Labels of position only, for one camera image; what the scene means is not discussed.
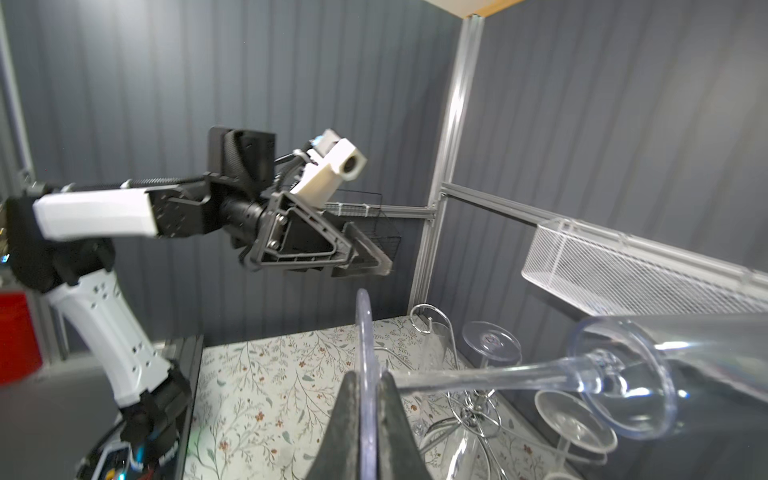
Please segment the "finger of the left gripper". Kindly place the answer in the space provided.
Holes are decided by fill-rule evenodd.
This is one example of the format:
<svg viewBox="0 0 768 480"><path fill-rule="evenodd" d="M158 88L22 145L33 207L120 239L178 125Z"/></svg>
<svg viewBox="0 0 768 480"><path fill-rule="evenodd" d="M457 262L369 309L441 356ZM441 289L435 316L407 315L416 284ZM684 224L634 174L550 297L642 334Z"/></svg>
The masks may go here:
<svg viewBox="0 0 768 480"><path fill-rule="evenodd" d="M354 222L347 222L345 224L343 234L352 243L353 255L348 264L332 269L332 277L384 277L392 272L392 259Z"/></svg>
<svg viewBox="0 0 768 480"><path fill-rule="evenodd" d="M351 241L314 207L283 191L269 204L269 264L286 269L342 267L353 258Z"/></svg>

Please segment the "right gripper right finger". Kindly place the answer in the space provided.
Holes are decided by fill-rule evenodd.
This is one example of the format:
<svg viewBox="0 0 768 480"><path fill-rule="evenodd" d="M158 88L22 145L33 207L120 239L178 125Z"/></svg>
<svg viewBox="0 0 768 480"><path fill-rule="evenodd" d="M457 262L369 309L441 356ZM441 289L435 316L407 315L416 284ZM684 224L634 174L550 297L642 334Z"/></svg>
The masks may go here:
<svg viewBox="0 0 768 480"><path fill-rule="evenodd" d="M377 386L377 478L431 480L419 453L393 376L383 373Z"/></svg>

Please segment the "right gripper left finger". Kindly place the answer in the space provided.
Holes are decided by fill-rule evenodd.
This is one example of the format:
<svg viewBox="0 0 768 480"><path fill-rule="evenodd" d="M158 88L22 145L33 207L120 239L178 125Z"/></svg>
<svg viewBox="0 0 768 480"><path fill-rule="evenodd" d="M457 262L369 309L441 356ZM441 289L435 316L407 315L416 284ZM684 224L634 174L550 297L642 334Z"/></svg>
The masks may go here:
<svg viewBox="0 0 768 480"><path fill-rule="evenodd" d="M358 375L347 372L338 390L328 426L307 480L359 478L360 398Z"/></svg>

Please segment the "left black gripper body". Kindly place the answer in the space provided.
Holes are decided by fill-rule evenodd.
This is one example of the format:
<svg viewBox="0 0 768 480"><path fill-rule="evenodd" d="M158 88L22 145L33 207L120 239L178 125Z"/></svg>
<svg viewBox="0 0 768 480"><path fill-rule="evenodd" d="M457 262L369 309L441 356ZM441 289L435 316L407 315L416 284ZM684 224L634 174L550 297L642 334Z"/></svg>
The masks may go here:
<svg viewBox="0 0 768 480"><path fill-rule="evenodd" d="M289 252L287 238L297 234L300 200L288 191L273 193L268 200L236 198L236 249L246 270L299 270L300 253Z"/></svg>

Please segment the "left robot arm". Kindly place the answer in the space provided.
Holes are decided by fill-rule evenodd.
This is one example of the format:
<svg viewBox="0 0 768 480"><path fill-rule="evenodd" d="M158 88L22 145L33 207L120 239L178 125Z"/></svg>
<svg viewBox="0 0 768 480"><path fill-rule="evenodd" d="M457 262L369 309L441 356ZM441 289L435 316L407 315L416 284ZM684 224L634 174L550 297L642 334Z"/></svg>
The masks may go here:
<svg viewBox="0 0 768 480"><path fill-rule="evenodd" d="M1 207L15 279L68 320L100 362L121 419L81 461L80 479L155 479L182 447L193 399L179 364L152 345L115 272L117 237L225 231L250 271L386 276L389 251L328 208L367 160L333 130L277 156L269 132L214 127L208 169L103 187L34 187Z"/></svg>

